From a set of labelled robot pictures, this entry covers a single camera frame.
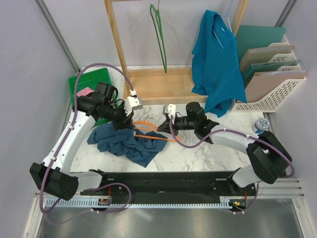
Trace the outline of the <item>orange plastic hanger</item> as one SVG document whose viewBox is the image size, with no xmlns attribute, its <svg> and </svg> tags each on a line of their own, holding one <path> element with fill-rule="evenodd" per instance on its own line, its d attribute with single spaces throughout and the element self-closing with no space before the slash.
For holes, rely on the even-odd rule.
<svg viewBox="0 0 317 238">
<path fill-rule="evenodd" d="M 148 121 L 134 121 L 133 122 L 134 128 L 140 131 L 148 131 L 148 132 L 158 132 L 158 127 L 155 126 L 153 123 Z M 168 142 L 176 142 L 175 139 L 169 139 L 169 138 L 163 138 L 158 136 L 152 136 L 152 135 L 140 135 L 136 132 L 134 133 L 134 136 L 137 138 L 146 138 L 146 139 L 153 139 L 153 140 L 164 140 Z"/>
</svg>

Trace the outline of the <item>dark blue t-shirt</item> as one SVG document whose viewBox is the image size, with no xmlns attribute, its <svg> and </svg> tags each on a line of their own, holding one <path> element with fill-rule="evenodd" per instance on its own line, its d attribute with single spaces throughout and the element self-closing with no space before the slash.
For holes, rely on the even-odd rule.
<svg viewBox="0 0 317 238">
<path fill-rule="evenodd" d="M 87 139 L 89 145 L 96 144 L 100 152 L 109 152 L 115 156 L 125 156 L 131 162 L 147 167 L 153 158 L 161 152 L 167 141 L 137 138 L 134 133 L 166 138 L 156 132 L 144 134 L 137 129 L 116 130 L 112 123 L 96 127 Z"/>
</svg>

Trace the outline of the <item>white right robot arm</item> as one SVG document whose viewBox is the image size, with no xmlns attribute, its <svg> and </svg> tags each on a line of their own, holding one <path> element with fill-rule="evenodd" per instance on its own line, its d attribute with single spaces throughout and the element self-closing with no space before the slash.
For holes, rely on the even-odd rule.
<svg viewBox="0 0 317 238">
<path fill-rule="evenodd" d="M 247 134 L 225 127 L 207 118 L 198 102 L 186 105 L 185 116 L 177 115 L 174 104 L 165 105 L 162 113 L 165 121 L 158 127 L 158 131 L 171 134 L 182 147 L 196 148 L 206 142 L 229 147 L 248 156 L 250 165 L 236 169 L 229 177 L 226 187 L 232 195 L 240 194 L 253 183 L 263 181 L 273 184 L 278 178 L 286 178 L 287 169 L 291 170 L 289 177 L 295 173 L 291 156 L 270 131 Z M 183 130 L 192 130 L 199 142 L 191 146 L 182 143 L 177 136 Z"/>
</svg>

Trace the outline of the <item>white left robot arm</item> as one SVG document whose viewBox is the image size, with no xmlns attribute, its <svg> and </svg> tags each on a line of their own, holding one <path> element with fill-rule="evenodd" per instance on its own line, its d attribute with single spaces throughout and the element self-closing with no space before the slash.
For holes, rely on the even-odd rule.
<svg viewBox="0 0 317 238">
<path fill-rule="evenodd" d="M 30 174 L 41 193 L 48 193 L 63 200 L 70 200 L 77 192 L 92 189 L 96 194 L 107 193 L 109 184 L 103 180 L 103 172 L 89 170 L 72 173 L 74 157 L 88 134 L 99 119 L 113 123 L 115 129 L 132 128 L 133 110 L 142 105 L 135 90 L 131 90 L 119 106 L 114 104 L 117 89 L 99 82 L 89 96 L 76 99 L 68 126 L 64 129 L 51 152 L 30 167 Z"/>
</svg>

